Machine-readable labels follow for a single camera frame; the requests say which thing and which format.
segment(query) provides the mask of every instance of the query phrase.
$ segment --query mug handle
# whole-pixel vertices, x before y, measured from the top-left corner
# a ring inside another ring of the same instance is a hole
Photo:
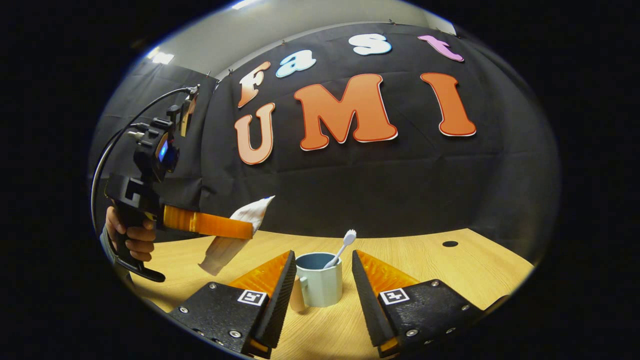
[[[289,305],[293,311],[303,311],[305,309],[305,299],[302,297],[302,287],[307,286],[307,277],[296,275],[293,280],[293,289],[291,290],[291,297],[289,299]]]

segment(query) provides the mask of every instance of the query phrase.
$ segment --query wooden table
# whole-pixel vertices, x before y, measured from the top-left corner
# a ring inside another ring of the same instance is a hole
[[[138,295],[169,312],[207,282],[228,284],[287,250],[300,256],[316,251],[335,252],[342,245],[342,238],[258,231],[214,277],[198,266],[213,239],[210,236],[157,243],[147,267],[164,273],[166,280],[152,282],[131,274]],[[445,241],[456,241],[458,245],[444,247]],[[343,296],[340,302],[324,308],[308,307],[302,313],[289,308],[272,359],[379,359],[369,339],[351,273],[351,252],[355,249],[420,281],[441,279],[480,309],[513,292],[533,269],[525,259],[469,229],[403,238],[358,238],[341,255]]]

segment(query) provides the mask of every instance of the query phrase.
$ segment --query black cable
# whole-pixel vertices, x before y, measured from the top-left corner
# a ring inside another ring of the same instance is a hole
[[[91,187],[91,220],[93,223],[93,229],[95,231],[95,234],[97,236],[100,236],[100,233],[98,232],[97,229],[97,223],[96,223],[96,219],[95,219],[95,193],[98,187],[98,182],[100,181],[100,176],[102,175],[102,169],[104,167],[104,164],[106,164],[107,159],[109,157],[109,153],[111,152],[111,150],[113,150],[113,147],[115,146],[116,142],[120,139],[120,137],[122,137],[122,135],[125,133],[125,131],[127,131],[130,127],[132,127],[132,123],[134,121],[136,121],[138,119],[138,117],[140,117],[140,115],[142,115],[145,111],[147,111],[149,108],[151,108],[151,106],[157,104],[159,101],[163,100],[164,98],[171,96],[173,94],[178,94],[181,92],[186,92],[188,94],[191,93],[191,88],[180,88],[180,89],[176,89],[176,90],[172,90],[160,97],[158,97],[156,100],[153,100],[152,102],[149,103],[149,105],[145,106],[144,109],[142,109],[142,111],[140,111],[136,116],[133,117],[133,119],[131,119],[131,121],[129,121],[127,123],[127,125],[125,127],[122,128],[122,130],[120,130],[119,132],[115,133],[113,136],[111,136],[111,138],[109,139],[109,141],[107,142],[107,144],[104,146],[102,152],[100,153],[100,160],[98,161],[98,164],[96,165],[96,169],[95,172],[93,173],[93,183],[92,183],[92,187]]]

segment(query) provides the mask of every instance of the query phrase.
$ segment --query toothbrush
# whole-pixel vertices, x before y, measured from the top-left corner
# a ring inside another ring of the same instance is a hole
[[[344,239],[342,239],[343,244],[342,244],[342,247],[340,248],[340,251],[338,251],[338,253],[333,257],[333,259],[331,259],[331,261],[329,261],[324,266],[323,270],[333,266],[338,261],[338,258],[340,257],[344,249],[347,247],[347,245],[351,245],[354,240],[356,240],[356,231],[355,230],[347,231],[347,233],[344,235]]]

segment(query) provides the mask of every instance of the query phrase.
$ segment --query human hand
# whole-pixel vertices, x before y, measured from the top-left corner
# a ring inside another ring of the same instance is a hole
[[[130,227],[125,228],[122,225],[120,219],[118,218],[118,214],[116,209],[113,206],[110,206],[107,209],[106,216],[106,227],[107,233],[109,233],[109,238],[111,239],[111,243],[113,244],[114,249],[118,249],[118,246],[114,239],[116,238],[116,232],[120,234],[127,233],[129,240],[125,242],[131,256],[134,259],[138,259],[140,261],[150,261],[151,260],[151,252],[154,250],[153,241],[156,239],[156,230],[154,229],[154,221],[149,219],[145,219],[142,223],[142,227]]]

